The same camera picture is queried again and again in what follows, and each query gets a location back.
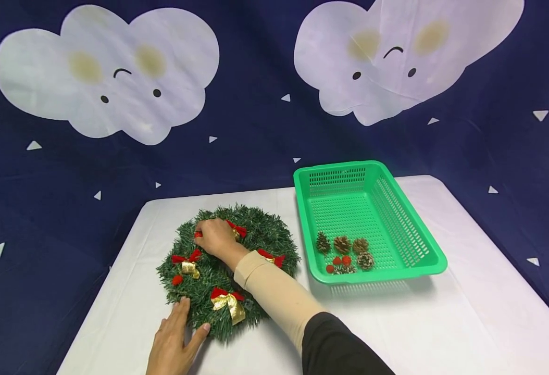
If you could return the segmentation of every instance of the white tablecloth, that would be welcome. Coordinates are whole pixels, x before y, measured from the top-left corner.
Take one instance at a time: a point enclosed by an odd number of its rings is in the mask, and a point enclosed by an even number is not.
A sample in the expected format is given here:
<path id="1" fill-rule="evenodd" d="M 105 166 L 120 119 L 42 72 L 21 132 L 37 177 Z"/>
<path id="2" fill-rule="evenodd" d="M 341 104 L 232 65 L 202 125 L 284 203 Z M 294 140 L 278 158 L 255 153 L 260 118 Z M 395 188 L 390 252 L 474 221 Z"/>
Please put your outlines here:
<path id="1" fill-rule="evenodd" d="M 328 287 L 311 279 L 302 262 L 298 281 L 397 375 L 549 375 L 548 307 L 440 181 L 397 181 L 446 254 L 447 271 Z M 293 188 L 148 202 L 58 375 L 143 375 L 153 335 L 170 311 L 155 269 L 176 228 L 199 209 L 236 202 L 281 216 L 304 256 Z M 228 347 L 205 344 L 192 373 L 227 374 L 220 368 L 225 360 L 235 362 L 231 375 L 302 372 L 293 346 L 271 321 Z"/>

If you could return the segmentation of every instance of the small red ball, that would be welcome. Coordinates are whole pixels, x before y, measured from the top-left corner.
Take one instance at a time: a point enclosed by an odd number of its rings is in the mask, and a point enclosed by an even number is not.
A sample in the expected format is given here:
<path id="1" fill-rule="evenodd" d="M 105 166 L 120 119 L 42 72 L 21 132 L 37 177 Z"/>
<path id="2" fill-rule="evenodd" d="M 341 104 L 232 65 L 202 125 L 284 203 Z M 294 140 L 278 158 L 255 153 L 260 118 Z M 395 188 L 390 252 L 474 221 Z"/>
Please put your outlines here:
<path id="1" fill-rule="evenodd" d="M 176 275 L 175 277 L 172 278 L 172 285 L 179 285 L 182 282 L 183 282 L 183 276 Z"/>

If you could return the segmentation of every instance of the rectangular basket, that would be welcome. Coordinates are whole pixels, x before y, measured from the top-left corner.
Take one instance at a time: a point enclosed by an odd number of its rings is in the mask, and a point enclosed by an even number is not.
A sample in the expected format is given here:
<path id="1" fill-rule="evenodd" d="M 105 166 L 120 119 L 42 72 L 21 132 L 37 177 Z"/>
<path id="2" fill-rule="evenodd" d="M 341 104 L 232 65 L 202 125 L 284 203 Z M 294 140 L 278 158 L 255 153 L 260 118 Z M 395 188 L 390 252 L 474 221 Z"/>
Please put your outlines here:
<path id="1" fill-rule="evenodd" d="M 386 166 L 353 161 L 301 168 L 293 175 L 306 245 L 307 263 L 323 284 L 358 284 L 412 279 L 441 273 L 447 259 Z M 315 246 L 322 231 L 331 242 L 325 256 Z M 364 271 L 350 252 L 356 273 L 326 272 L 337 236 L 366 238 L 375 266 Z"/>

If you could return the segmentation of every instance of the beige sleeve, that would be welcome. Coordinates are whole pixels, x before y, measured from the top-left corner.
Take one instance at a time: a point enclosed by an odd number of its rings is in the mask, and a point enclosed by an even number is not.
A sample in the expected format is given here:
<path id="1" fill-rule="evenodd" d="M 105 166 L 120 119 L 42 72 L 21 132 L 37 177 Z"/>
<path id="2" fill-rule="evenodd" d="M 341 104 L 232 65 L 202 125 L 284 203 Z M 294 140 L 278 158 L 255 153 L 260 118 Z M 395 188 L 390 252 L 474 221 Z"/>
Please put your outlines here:
<path id="1" fill-rule="evenodd" d="M 325 309 L 293 277 L 257 252 L 239 261 L 234 279 L 283 329 L 301 356 L 306 324 Z"/>

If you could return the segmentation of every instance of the green wreath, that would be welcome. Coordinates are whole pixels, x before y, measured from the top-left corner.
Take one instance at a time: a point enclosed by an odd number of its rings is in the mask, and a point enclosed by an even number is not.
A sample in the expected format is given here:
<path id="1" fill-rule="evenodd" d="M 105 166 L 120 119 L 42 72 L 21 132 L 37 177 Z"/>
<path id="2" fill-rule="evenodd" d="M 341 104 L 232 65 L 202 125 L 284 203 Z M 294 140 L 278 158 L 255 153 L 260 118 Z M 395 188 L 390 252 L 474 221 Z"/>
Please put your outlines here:
<path id="1" fill-rule="evenodd" d="M 172 304 L 181 296 L 188 296 L 191 299 L 188 327 L 197 329 L 204 323 L 210 323 L 210 335 L 227 342 L 242 329 L 254 327 L 260 320 L 267 319 L 268 315 L 250 293 L 235 283 L 233 272 L 222 261 L 201 248 L 201 255 L 195 251 L 198 248 L 194 242 L 197 222 L 216 217 L 245 228 L 247 234 L 245 237 L 239 236 L 239 242 L 250 251 L 261 248 L 277 260 L 285 256 L 282 263 L 278 261 L 276 264 L 291 277 L 295 276 L 300 257 L 285 222 L 280 217 L 269 215 L 259 208 L 235 205 L 234 208 L 219 207 L 215 212 L 200 210 L 193 220 L 179 227 L 179 238 L 175 240 L 171 253 L 157 268 L 161 283 L 167 290 L 167 303 Z M 198 279 L 193 277 L 193 272 L 184 273 L 183 266 L 189 266 L 189 263 L 173 263 L 173 256 L 177 259 L 183 257 L 190 260 L 191 257 L 191 260 L 195 260 L 195 269 L 199 272 Z M 236 292 L 234 295 L 241 299 L 237 303 L 243 307 L 245 318 L 238 324 L 233 324 L 232 312 L 227 307 L 213 309 L 215 303 L 211 297 L 215 288 L 230 293 Z"/>

